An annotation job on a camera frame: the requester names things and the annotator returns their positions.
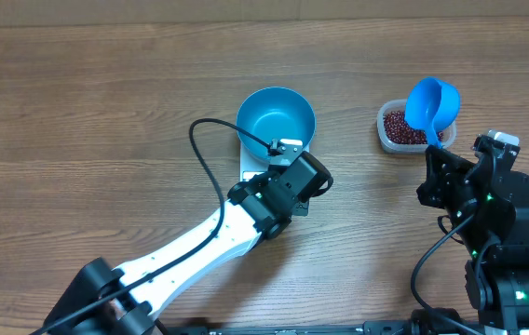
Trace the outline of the blue plastic scoop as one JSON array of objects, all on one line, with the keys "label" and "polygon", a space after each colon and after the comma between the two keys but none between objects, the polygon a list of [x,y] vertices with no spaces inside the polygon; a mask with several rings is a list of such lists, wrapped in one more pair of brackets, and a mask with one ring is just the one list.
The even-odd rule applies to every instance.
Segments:
[{"label": "blue plastic scoop", "polygon": [[461,97],[457,88],[435,77],[421,80],[411,91],[405,105],[404,120],[426,134],[427,144],[442,147],[438,133],[457,118]]}]

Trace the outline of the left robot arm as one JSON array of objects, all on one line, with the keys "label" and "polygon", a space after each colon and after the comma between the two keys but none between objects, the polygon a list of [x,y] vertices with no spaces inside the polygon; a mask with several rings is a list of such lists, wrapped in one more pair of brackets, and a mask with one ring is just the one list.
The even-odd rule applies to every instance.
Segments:
[{"label": "left robot arm", "polygon": [[283,171],[234,185],[194,229],[116,267],[105,259],[76,274],[45,319],[42,334],[149,334],[164,309],[211,270],[278,236],[295,207],[324,194],[332,175],[300,153]]}]

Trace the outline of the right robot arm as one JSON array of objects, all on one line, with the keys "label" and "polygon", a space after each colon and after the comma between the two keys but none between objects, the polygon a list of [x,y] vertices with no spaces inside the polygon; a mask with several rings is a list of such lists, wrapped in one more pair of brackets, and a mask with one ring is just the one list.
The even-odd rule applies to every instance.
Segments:
[{"label": "right robot arm", "polygon": [[484,331],[529,331],[529,175],[513,170],[520,151],[478,142],[478,160],[426,149],[420,203],[446,211],[468,250],[466,292]]}]

